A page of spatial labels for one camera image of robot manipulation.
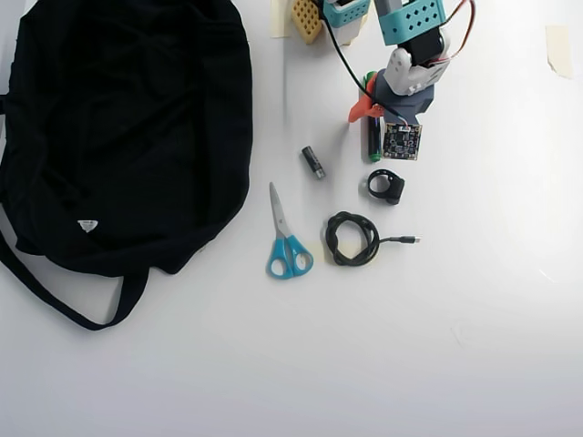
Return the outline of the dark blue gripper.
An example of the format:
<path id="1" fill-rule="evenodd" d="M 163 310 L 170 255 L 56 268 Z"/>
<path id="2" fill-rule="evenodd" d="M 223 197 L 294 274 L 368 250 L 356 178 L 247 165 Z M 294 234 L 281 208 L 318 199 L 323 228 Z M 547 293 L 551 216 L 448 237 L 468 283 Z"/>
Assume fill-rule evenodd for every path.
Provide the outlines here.
<path id="1" fill-rule="evenodd" d="M 402 124 L 403 121 L 387 108 L 397 112 L 409 125 L 419 125 L 417 116 L 423 114 L 432 104 L 435 95 L 435 87 L 429 86 L 411 96 L 396 95 L 384 79 L 385 69 L 377 72 L 369 72 L 364 79 L 365 90 L 373 95 L 373 99 L 366 94 L 361 94 L 357 103 L 351 108 L 348 121 L 354 123 L 363 117 L 383 117 L 385 123 Z"/>

